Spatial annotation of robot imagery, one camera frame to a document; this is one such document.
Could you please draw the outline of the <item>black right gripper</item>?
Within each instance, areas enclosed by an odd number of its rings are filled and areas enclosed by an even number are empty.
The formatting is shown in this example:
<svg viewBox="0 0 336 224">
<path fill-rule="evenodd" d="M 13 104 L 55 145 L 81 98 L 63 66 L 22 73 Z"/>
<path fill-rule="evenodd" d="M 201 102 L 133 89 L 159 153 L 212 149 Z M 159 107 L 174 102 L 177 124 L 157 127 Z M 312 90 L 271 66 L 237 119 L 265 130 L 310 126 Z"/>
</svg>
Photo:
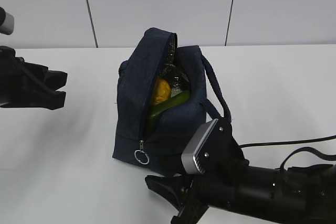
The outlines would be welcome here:
<svg viewBox="0 0 336 224">
<path fill-rule="evenodd" d="M 197 223 L 210 206 L 220 201 L 230 206 L 234 200 L 235 187 L 249 161 L 235 141 L 228 119 L 218 119 L 201 149 L 200 163 L 203 174 L 145 178 L 149 190 L 177 208 L 171 223 Z"/>
</svg>

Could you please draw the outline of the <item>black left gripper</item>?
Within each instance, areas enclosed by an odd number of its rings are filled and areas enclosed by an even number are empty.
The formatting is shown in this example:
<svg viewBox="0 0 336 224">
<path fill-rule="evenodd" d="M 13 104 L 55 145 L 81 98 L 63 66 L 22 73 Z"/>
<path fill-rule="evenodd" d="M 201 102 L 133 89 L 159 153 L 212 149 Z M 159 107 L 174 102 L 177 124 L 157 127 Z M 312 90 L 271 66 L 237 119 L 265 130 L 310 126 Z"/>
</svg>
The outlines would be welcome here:
<svg viewBox="0 0 336 224">
<path fill-rule="evenodd" d="M 26 62 L 16 56 L 15 49 L 1 47 L 1 108 L 61 109 L 65 105 L 66 93 L 57 91 L 44 101 L 46 93 L 41 85 L 45 83 L 56 91 L 66 85 L 67 77 L 66 72 Z"/>
</svg>

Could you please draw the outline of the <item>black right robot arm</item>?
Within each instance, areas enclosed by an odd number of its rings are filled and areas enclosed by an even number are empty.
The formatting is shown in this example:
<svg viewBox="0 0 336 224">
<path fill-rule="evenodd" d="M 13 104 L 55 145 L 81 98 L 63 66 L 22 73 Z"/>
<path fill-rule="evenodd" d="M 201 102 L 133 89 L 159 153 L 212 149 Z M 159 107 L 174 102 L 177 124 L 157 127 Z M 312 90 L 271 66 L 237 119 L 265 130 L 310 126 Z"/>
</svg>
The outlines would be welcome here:
<svg viewBox="0 0 336 224">
<path fill-rule="evenodd" d="M 312 147 L 322 160 L 308 167 L 251 166 L 225 118 L 199 127 L 181 155 L 185 174 L 147 176 L 149 190 L 177 210 L 172 223 L 197 223 L 208 208 L 275 223 L 335 223 L 335 156 Z"/>
</svg>

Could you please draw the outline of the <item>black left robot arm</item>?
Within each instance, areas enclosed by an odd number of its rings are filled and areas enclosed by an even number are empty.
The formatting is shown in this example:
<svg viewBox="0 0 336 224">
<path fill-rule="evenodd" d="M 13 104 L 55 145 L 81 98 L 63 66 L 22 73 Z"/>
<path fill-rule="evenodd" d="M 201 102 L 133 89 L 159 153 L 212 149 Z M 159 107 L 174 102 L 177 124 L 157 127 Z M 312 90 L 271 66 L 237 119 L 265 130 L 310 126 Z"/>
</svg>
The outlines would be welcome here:
<svg viewBox="0 0 336 224">
<path fill-rule="evenodd" d="M 15 49 L 1 46 L 1 108 L 63 108 L 66 92 L 60 88 L 67 77 L 66 72 L 26 62 Z"/>
</svg>

